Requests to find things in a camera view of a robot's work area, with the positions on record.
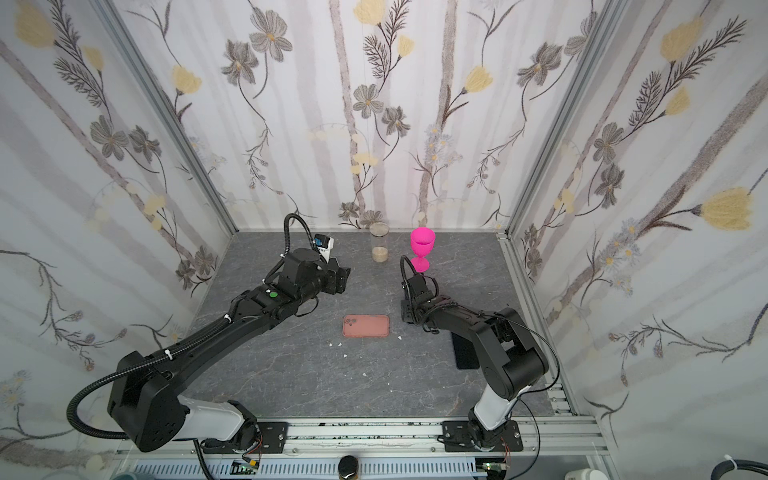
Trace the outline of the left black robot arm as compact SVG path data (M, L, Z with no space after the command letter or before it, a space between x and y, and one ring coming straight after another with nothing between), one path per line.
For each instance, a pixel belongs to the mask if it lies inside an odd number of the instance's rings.
M351 270L312 249L285 254L271 282L243 292L218 320L184 340L148 356L132 352L116 372L84 387L66 408L69 424L100 439L130 440L142 452L172 441L213 441L215 447L243 452L262 438L258 420L242 403L200 401L185 390L202 373L245 342L297 315L300 307L321 293L345 291ZM111 389L107 412L118 430L87 424L80 403L97 390Z

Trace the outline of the salmon pink phone case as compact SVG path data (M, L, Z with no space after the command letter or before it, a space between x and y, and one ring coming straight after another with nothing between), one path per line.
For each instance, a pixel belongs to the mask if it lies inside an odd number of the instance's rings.
M343 319L342 335L346 338L385 338L389 333L386 315L348 315Z

